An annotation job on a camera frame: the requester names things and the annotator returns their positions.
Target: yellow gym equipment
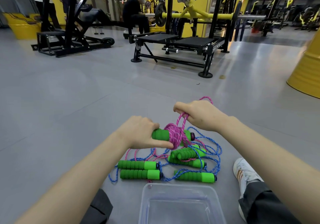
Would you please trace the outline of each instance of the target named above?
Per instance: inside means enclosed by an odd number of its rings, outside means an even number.
[[[287,80],[289,86],[320,98],[320,29]]]

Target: gym machine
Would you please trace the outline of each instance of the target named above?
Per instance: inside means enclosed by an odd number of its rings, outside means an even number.
[[[66,29],[55,29],[49,22],[49,0],[43,0],[43,17],[41,32],[37,33],[37,44],[31,45],[32,49],[40,53],[57,58],[70,54],[77,54],[102,48],[110,48],[114,44],[113,38],[94,38],[85,36],[85,32],[96,20],[109,19],[107,15],[98,9],[93,9],[92,5],[86,4],[87,0],[70,0],[69,11],[66,20]],[[75,22],[82,26],[80,31]],[[58,41],[50,42],[49,37],[56,36]]]
[[[242,4],[241,1],[237,3],[234,13],[218,14],[221,1],[222,0],[217,0],[213,14],[208,14],[204,11],[196,9],[193,6],[194,0],[178,0],[178,2],[183,2],[185,4],[185,9],[182,11],[182,13],[173,13],[173,0],[168,0],[168,11],[166,11],[164,3],[160,3],[155,11],[155,20],[159,27],[165,25],[166,32],[154,32],[129,36],[129,42],[135,43],[134,58],[131,60],[131,62],[141,62],[141,57],[145,57],[154,59],[155,62],[158,62],[158,60],[163,60],[178,64],[185,64],[203,68],[203,71],[199,72],[198,75],[203,78],[211,78],[213,75],[209,72],[209,70],[214,52],[218,48],[222,48],[222,46],[225,46],[225,41],[229,42],[231,31],[234,30]],[[230,5],[232,5],[230,11],[233,11],[234,0]],[[178,35],[171,34],[172,18],[179,18],[180,20],[182,20],[178,28]],[[218,19],[226,20],[227,24],[229,24],[226,28],[226,37],[214,36]],[[188,20],[193,20],[193,34],[191,37],[182,38],[181,36],[183,25]],[[208,38],[196,36],[198,22],[211,24],[210,34]],[[163,44],[164,47],[162,48],[162,50],[165,50],[166,54],[168,54],[169,52],[177,53],[179,52],[179,50],[195,51],[198,55],[205,56],[205,62],[196,63],[191,61],[177,60],[169,57],[154,56],[146,43]],[[142,54],[142,46],[145,46],[150,54]]]

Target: forearm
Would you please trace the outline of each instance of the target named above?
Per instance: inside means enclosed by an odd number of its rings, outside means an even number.
[[[16,224],[78,224],[104,180],[126,152],[111,134],[20,217]]]
[[[320,172],[234,117],[219,132],[302,223],[320,219]]]

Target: black t-shirt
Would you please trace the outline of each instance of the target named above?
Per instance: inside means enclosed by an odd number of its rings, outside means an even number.
[[[139,12],[141,12],[140,3],[138,0],[128,0],[124,7],[122,12],[122,18],[123,20],[130,19],[130,16],[136,15]]]

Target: weight plate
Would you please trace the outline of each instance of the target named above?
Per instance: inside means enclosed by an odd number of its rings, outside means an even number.
[[[233,37],[233,32],[235,30],[235,26],[236,26],[236,23],[237,23],[237,20],[238,20],[238,15],[240,13],[240,9],[241,9],[241,5],[242,5],[242,2],[239,1],[238,4],[237,4],[237,7],[233,13],[233,16],[232,16],[232,20],[231,20],[231,32],[230,32],[230,37],[229,37],[229,41],[231,42],[232,41],[232,37]]]
[[[167,13],[166,4],[164,2],[159,3],[155,9],[154,17],[155,17],[155,23],[158,25],[158,27],[163,27],[166,23],[166,18],[162,18],[162,13]]]
[[[145,5],[145,7],[146,7],[147,9],[149,9],[149,8],[151,7],[150,1],[147,1],[144,5]]]

